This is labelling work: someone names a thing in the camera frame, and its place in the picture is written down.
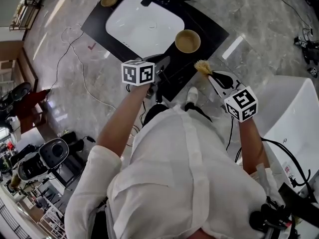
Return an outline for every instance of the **marble floor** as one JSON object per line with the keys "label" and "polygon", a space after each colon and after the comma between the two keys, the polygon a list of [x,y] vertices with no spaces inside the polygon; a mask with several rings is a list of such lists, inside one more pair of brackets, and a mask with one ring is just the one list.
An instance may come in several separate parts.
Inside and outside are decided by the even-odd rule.
{"label": "marble floor", "polygon": [[[24,45],[39,77],[39,90],[50,88],[55,82],[59,58],[66,52],[68,42],[82,34],[80,26],[98,1],[44,0]],[[319,22],[313,9],[304,0],[285,1],[312,26],[313,40],[319,39]],[[293,45],[293,38],[301,35],[306,25],[280,0],[192,0],[188,3],[230,34],[209,59],[212,69],[232,71],[255,92],[276,74],[310,77],[306,71],[309,65],[304,62],[300,48]],[[227,59],[223,59],[224,51],[239,36],[243,37],[243,41]],[[127,94],[125,85],[121,83],[121,62],[85,33],[73,46],[81,62],[72,48],[60,61],[58,81],[46,103],[49,123],[57,133],[70,129],[80,137],[89,135],[96,138],[114,109],[87,93],[82,66],[91,94],[117,107]],[[319,91],[318,80],[313,79],[313,82]],[[230,116],[220,108],[215,92],[201,75],[196,74],[170,105],[184,103],[191,86],[199,89],[198,105],[212,118],[226,145],[231,127]],[[146,101],[147,109],[151,105],[151,101]],[[86,150],[91,147],[88,142]],[[238,124],[235,123],[229,147],[232,158],[239,147]]]}

